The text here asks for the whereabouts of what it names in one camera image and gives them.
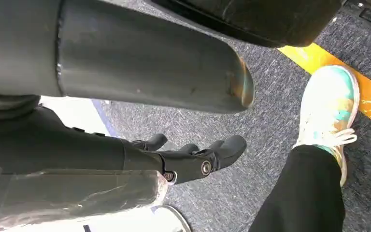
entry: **black pants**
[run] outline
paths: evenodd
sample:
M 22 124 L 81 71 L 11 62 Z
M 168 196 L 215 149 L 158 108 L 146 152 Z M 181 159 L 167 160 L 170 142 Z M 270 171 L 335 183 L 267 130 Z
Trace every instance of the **black pants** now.
M 325 150 L 294 148 L 250 232 L 342 232 L 341 170 Z

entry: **bolt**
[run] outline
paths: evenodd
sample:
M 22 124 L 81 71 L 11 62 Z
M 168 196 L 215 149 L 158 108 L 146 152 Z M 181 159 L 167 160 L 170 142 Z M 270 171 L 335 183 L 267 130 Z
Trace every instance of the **bolt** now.
M 208 162 L 208 161 L 204 161 L 201 164 L 201 173 L 203 175 L 208 175 L 208 174 L 210 174 L 210 172 L 211 172 L 211 163 Z
M 172 172 L 165 172 L 163 176 L 168 182 L 171 182 L 174 179 L 174 173 Z

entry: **tie-dye sneaker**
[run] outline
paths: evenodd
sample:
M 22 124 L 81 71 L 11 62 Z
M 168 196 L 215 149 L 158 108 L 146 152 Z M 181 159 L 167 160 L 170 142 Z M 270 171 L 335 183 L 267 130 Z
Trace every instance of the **tie-dye sneaker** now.
M 352 125 L 359 106 L 359 86 L 355 76 L 343 66 L 329 65 L 311 77 L 302 97 L 299 145 L 314 145 L 331 153 L 346 181 L 343 145 L 356 141 Z

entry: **plastic wrap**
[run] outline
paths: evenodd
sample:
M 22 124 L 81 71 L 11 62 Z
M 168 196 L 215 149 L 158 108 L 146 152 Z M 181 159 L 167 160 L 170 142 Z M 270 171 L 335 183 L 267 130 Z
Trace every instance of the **plastic wrap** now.
M 0 231 L 55 221 L 81 222 L 159 205 L 168 182 L 158 171 L 43 170 L 2 174 Z

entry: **yellow floor marking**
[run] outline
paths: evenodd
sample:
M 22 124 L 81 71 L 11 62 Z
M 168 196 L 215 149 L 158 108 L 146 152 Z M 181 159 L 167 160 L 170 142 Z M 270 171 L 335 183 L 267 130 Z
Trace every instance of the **yellow floor marking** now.
M 290 47 L 285 46 L 278 49 L 288 58 L 293 60 L 304 70 L 310 74 L 314 73 L 318 68 L 329 64 L 340 64 L 347 66 L 352 70 L 359 82 L 360 88 L 360 104 L 359 110 L 371 119 L 371 80 L 349 67 L 338 58 L 334 57 L 329 52 L 316 44 L 311 44 L 308 47 Z

